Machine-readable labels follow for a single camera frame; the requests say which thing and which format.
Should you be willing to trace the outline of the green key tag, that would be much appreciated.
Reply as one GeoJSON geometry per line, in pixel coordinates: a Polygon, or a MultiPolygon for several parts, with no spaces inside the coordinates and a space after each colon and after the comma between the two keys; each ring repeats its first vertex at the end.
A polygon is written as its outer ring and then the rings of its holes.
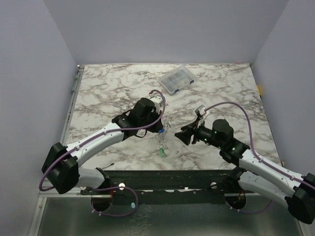
{"type": "Polygon", "coordinates": [[[164,158],[165,157],[165,152],[163,148],[159,148],[159,155],[160,157],[164,158]]]}

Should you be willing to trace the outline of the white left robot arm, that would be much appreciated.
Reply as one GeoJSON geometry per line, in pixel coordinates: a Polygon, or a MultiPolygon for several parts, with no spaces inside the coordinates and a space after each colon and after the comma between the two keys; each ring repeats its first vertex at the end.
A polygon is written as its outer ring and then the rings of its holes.
{"type": "Polygon", "coordinates": [[[98,194],[105,193],[109,187],[105,172],[101,168],[84,169],[83,164],[104,149],[137,136],[139,130],[151,133],[161,131],[165,103],[162,95],[143,97],[132,109],[115,116],[92,135],[68,145],[60,142],[52,145],[41,169],[43,179],[47,179],[51,186],[44,188],[44,180],[41,180],[39,190],[55,189],[59,194],[64,194],[82,186],[91,187],[98,194]]]}

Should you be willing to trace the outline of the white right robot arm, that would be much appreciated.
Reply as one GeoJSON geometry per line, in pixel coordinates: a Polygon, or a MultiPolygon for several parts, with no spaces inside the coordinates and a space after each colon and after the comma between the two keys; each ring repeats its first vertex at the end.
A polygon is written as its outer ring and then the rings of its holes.
{"type": "Polygon", "coordinates": [[[295,173],[255,155],[252,148],[234,138],[234,130],[226,120],[215,120],[211,129],[196,120],[182,127],[175,137],[187,146],[203,141],[218,148],[220,156],[236,166],[237,175],[226,180],[229,191],[258,193],[283,205],[297,220],[314,222],[315,176],[295,173]]]}

